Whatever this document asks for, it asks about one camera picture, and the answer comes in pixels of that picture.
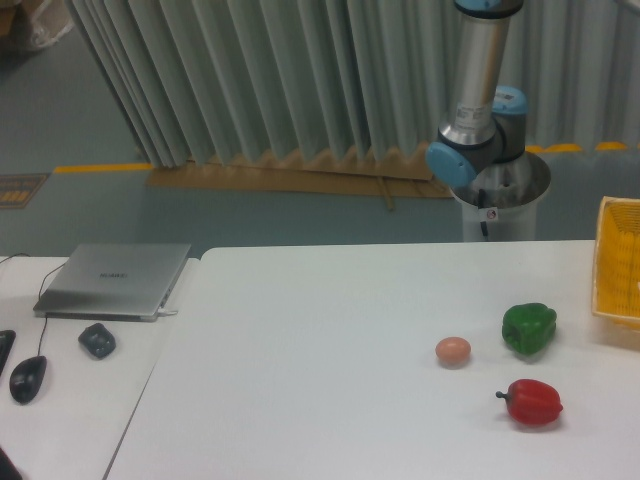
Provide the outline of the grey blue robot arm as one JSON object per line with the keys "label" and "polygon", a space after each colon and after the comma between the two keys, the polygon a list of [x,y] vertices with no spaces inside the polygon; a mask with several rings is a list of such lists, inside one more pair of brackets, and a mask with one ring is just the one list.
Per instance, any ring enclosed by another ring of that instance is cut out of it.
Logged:
{"label": "grey blue robot arm", "polygon": [[511,18],[522,1],[456,1],[460,35],[447,111],[425,161],[452,188],[470,185],[494,164],[524,153],[528,107],[522,92],[497,98]]}

